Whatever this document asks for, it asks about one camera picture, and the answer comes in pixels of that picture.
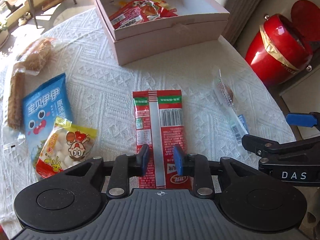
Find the long brown wafer stick pack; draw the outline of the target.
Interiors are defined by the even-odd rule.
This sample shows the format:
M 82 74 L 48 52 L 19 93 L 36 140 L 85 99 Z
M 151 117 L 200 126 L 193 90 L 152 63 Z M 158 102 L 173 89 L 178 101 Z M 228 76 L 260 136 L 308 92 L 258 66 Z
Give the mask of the long brown wafer stick pack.
M 22 124 L 22 99 L 24 96 L 25 74 L 12 71 L 10 79 L 10 93 L 8 98 L 8 126 L 20 129 Z

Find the pink cardboard box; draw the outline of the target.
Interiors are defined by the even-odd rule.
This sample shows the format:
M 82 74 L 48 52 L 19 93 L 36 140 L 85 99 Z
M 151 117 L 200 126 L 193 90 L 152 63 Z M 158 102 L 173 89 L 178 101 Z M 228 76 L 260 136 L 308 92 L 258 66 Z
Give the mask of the pink cardboard box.
M 116 15 L 116 2 L 94 0 L 105 33 L 119 65 L 172 49 L 216 40 L 222 34 L 229 12 L 216 0 L 164 0 L 174 17 L 142 22 Z

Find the blue seaweed snack bag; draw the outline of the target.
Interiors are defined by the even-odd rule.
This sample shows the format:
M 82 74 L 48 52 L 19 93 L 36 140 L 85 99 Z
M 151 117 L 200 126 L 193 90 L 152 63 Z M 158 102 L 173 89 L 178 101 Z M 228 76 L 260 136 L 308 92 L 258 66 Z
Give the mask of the blue seaweed snack bag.
M 57 116 L 73 120 L 67 96 L 66 74 L 62 73 L 25 96 L 22 100 L 24 133 L 33 167 Z

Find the red snack packets in box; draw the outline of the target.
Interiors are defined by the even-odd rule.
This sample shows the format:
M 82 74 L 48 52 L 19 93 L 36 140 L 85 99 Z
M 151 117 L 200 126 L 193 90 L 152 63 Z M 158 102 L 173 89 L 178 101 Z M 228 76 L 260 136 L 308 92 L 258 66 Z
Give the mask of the red snack packets in box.
M 113 5 L 118 10 L 109 19 L 115 30 L 178 16 L 177 9 L 166 0 L 121 0 Z

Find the long red snack packet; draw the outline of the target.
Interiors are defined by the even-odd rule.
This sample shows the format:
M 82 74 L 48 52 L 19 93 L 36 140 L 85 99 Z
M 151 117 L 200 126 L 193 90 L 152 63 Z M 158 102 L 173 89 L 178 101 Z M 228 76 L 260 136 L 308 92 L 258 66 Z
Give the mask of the long red snack packet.
M 146 174 L 139 178 L 141 189 L 191 189 L 191 179 L 179 176 L 173 148 L 185 150 L 182 92 L 148 90 L 133 92 L 137 151 L 147 144 L 150 160 Z

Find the round bread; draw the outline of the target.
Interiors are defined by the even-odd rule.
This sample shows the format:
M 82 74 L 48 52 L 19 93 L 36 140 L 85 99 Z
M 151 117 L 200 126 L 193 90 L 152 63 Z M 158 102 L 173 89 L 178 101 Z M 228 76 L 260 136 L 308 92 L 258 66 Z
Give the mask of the round bread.
M 31 42 L 17 55 L 13 74 L 38 75 L 49 60 L 55 44 L 56 39 L 52 37 L 43 37 Z

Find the blueberry hawthorn lollipop packet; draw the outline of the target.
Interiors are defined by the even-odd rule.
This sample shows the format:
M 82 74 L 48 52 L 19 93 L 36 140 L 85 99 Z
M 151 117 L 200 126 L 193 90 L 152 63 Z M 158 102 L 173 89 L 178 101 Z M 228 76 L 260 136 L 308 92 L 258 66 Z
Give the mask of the blueberry hawthorn lollipop packet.
M 247 153 L 242 145 L 243 136 L 249 134 L 245 113 L 230 87 L 227 76 L 222 74 L 221 69 L 213 70 L 213 91 L 221 111 L 228 120 L 237 150 L 242 154 Z

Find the pair of slippers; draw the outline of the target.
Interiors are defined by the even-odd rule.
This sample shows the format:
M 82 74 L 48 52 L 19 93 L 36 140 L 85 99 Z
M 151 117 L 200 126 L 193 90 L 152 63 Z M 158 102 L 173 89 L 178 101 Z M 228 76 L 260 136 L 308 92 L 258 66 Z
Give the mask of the pair of slippers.
M 33 18 L 32 14 L 30 12 L 26 12 L 25 14 L 23 14 L 22 17 L 18 19 L 18 26 L 20 27 L 20 26 L 26 25 L 28 21 L 32 18 Z

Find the yellow red candy bag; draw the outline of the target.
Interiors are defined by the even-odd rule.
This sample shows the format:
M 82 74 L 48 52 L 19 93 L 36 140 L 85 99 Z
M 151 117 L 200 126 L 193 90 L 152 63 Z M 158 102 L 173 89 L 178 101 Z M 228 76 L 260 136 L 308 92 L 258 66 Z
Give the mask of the yellow red candy bag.
M 36 172 L 42 178 L 58 174 L 85 161 L 94 146 L 98 130 L 56 117 L 53 130 L 40 152 Z

